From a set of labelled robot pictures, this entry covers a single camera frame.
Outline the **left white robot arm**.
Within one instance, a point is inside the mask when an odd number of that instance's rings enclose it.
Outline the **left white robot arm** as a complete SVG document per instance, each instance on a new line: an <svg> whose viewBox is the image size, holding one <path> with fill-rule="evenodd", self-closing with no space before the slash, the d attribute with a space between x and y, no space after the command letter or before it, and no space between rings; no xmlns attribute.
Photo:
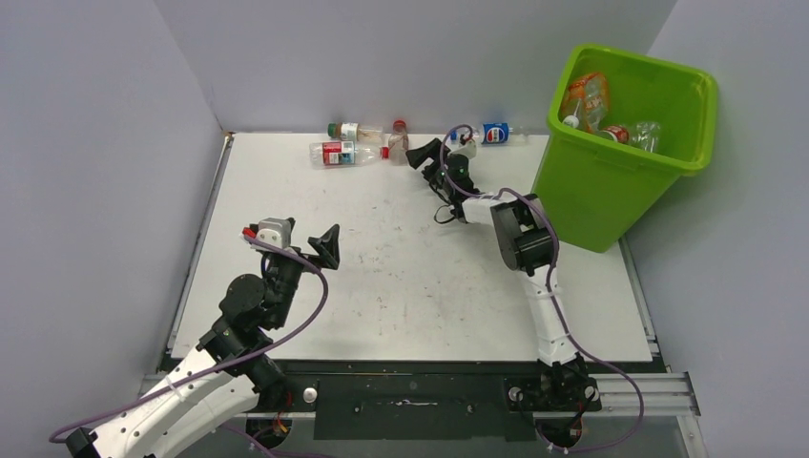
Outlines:
<svg viewBox="0 0 809 458"><path fill-rule="evenodd" d="M55 432L72 457L176 457L234 416L277 408L286 377L269 351L300 334L308 317L278 341L301 276L318 278L340 265L340 227L311 237L312 253L291 243L295 221L263 219L242 229L261 255L259 272L235 277L219 302L219 316L184 359L137 401Z"/></svg>

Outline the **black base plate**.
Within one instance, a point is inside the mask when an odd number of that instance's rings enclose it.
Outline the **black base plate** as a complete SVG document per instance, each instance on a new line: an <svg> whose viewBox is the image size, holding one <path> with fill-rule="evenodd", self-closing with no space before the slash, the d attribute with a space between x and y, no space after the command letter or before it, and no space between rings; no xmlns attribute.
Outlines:
<svg viewBox="0 0 809 458"><path fill-rule="evenodd" d="M267 448L305 422L317 440L531 441L573 444L602 408L588 366L539 362L282 360L279 390L234 422Z"/></svg>

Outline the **far pepsi bottle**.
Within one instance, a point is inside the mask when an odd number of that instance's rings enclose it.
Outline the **far pepsi bottle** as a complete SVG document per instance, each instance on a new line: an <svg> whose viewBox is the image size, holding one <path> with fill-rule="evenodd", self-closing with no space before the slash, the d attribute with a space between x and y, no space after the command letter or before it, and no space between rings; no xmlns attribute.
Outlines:
<svg viewBox="0 0 809 458"><path fill-rule="evenodd" d="M529 141L529 133L523 127L515 127L507 122L484 123L471 130L452 131L449 142L465 144L473 140L479 146L518 145Z"/></svg>

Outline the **red blue label bottle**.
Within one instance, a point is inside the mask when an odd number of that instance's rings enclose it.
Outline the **red blue label bottle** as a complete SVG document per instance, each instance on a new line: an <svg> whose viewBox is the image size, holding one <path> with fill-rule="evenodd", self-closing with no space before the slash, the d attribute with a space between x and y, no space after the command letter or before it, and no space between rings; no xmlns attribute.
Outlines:
<svg viewBox="0 0 809 458"><path fill-rule="evenodd" d="M309 145L309 158L314 167L322 169L363 166L388 158L388 148L355 141L316 142Z"/></svg>

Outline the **green plastic bin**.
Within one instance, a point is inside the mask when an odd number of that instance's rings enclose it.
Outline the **green plastic bin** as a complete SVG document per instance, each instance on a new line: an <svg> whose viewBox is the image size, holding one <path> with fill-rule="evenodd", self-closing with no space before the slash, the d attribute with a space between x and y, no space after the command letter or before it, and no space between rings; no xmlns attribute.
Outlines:
<svg viewBox="0 0 809 458"><path fill-rule="evenodd" d="M608 84L604 124L660 124L655 152L562 123L569 86L590 73ZM558 238L605 252L679 178L702 172L713 155L717 102L718 84L705 71L605 45L575 47L550 103L550 136L533 184Z"/></svg>

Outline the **blue label water bottle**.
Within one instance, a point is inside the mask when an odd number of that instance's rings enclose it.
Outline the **blue label water bottle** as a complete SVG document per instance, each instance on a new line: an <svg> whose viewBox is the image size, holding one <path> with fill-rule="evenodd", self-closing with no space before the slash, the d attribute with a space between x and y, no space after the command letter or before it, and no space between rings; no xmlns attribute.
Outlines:
<svg viewBox="0 0 809 458"><path fill-rule="evenodd" d="M661 125L656 121L638 121L630 128L629 144L640 150L657 153L661 137Z"/></svg>

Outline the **orange bottle white cap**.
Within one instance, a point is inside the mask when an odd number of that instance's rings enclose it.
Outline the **orange bottle white cap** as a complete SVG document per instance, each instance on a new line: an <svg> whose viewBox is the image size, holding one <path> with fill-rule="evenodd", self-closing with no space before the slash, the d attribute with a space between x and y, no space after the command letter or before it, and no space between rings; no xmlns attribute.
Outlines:
<svg viewBox="0 0 809 458"><path fill-rule="evenodd" d="M602 73L587 73L567 87L560 121L573 129L595 132L611 108L610 88Z"/></svg>

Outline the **green cap brown bottle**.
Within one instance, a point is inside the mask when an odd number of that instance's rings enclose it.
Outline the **green cap brown bottle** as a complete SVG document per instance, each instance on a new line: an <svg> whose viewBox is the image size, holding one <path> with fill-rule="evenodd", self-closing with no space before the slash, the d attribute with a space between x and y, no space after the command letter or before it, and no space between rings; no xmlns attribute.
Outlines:
<svg viewBox="0 0 809 458"><path fill-rule="evenodd" d="M329 123L327 134L333 139L361 144L382 144L384 142L382 127L355 122Z"/></svg>

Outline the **red label clear bottle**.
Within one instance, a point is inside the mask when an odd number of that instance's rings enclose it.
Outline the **red label clear bottle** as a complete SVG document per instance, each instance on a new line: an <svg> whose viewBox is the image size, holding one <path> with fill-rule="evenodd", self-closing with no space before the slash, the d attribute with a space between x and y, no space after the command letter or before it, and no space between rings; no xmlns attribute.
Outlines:
<svg viewBox="0 0 809 458"><path fill-rule="evenodd" d="M630 130L625 125L621 124L603 126L593 133L598 137L620 144L628 144L631 139Z"/></svg>

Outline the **red cap small bottle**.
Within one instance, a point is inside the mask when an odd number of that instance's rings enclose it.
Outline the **red cap small bottle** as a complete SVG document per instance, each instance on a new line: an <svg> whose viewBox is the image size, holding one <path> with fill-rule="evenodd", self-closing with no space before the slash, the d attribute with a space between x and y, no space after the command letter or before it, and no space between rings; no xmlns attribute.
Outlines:
<svg viewBox="0 0 809 458"><path fill-rule="evenodd" d="M406 165L406 152L409 149L409 137L406 123L397 119L392 125L388 137L388 160L394 165Z"/></svg>

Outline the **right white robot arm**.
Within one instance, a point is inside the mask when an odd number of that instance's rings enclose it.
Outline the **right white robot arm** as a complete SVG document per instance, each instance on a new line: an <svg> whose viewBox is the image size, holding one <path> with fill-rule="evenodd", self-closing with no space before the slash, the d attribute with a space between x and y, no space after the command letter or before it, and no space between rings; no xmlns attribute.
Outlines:
<svg viewBox="0 0 809 458"><path fill-rule="evenodd" d="M534 195L517 197L509 191L481 192L470 176L469 162L476 151L472 141L451 151L435 138L405 153L408 165L419 170L429 188L444 202L453 220L493 228L505 266L518 274L537 335L542 369L538 386L527 385L514 395L515 404L531 408L595 408L600 393L588 373L582 353L564 324L561 300L554 291L553 271L558 244L547 225L533 211Z"/></svg>

